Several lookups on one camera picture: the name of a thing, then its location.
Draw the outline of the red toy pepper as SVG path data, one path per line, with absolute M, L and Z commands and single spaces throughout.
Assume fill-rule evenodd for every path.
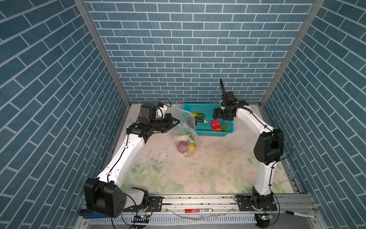
M 221 121 L 219 119 L 212 120 L 210 125 L 211 125 L 212 129 L 218 129 L 218 128 L 221 128 L 221 126 L 222 126 Z

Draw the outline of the teal plastic basket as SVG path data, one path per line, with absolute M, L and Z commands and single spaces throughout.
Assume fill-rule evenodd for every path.
M 196 132 L 199 136 L 217 136 L 224 137 L 228 134 L 232 134 L 234 132 L 234 123 L 233 121 L 225 121 L 223 119 L 219 119 L 222 125 L 229 125 L 229 129 L 225 131 L 211 131 L 211 121 L 213 119 L 213 112 L 215 108 L 221 108 L 220 105 L 210 105 L 210 104 L 185 104 L 184 110 L 188 112 L 197 112 L 205 114 L 204 120 L 208 121 L 208 124 L 198 123 L 196 125 Z

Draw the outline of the purple toy onion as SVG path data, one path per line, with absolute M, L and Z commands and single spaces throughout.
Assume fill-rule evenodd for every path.
M 186 153 L 188 151 L 188 142 L 187 141 L 180 141 L 177 145 L 178 151 L 180 153 Z

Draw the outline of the clear zip top bag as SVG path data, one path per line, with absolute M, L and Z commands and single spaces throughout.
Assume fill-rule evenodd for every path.
M 176 127 L 173 128 L 173 140 L 176 135 L 188 135 L 190 139 L 187 142 L 194 143 L 198 149 L 198 134 L 195 128 L 196 126 L 195 117 L 192 115 L 191 112 L 180 109 L 176 105 L 173 105 L 173 107 L 174 107 L 173 117 L 181 121 L 180 124 L 178 124 Z M 175 140 L 174 142 L 177 148 L 179 142 Z M 191 157 L 194 153 L 186 152 L 184 154 L 183 153 L 181 154 L 183 154 L 185 157 Z

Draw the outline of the yellow toy potato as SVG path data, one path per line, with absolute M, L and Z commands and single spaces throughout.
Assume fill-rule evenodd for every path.
M 187 152 L 194 153 L 197 150 L 197 146 L 194 143 L 189 143 L 187 145 Z

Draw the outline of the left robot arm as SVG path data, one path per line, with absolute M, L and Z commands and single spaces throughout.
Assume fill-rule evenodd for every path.
M 129 167 L 144 147 L 148 138 L 157 133 L 166 133 L 180 123 L 167 113 L 162 118 L 140 118 L 126 130 L 122 146 L 110 163 L 96 177 L 88 178 L 83 186 L 86 208 L 91 213 L 100 213 L 116 218 L 125 210 L 139 212 L 148 207 L 149 193 L 145 189 L 121 190 L 122 182 Z

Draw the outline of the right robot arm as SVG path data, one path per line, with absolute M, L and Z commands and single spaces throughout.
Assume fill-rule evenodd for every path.
M 257 117 L 248 106 L 227 106 L 213 110 L 213 119 L 232 121 L 235 117 L 258 135 L 253 152 L 259 165 L 251 202 L 255 209 L 262 210 L 275 202 L 272 184 L 275 167 L 284 153 L 284 133 Z

